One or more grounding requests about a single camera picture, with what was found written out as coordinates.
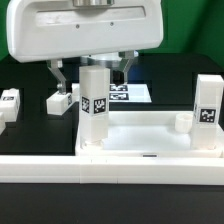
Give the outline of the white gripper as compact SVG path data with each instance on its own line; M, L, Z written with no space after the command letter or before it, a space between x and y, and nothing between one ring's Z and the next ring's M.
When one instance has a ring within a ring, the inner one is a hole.
M6 30L10 55L19 62L48 60L60 94L72 92L63 58L120 52L112 82L126 84L131 50L156 48L163 40L161 0L10 0Z

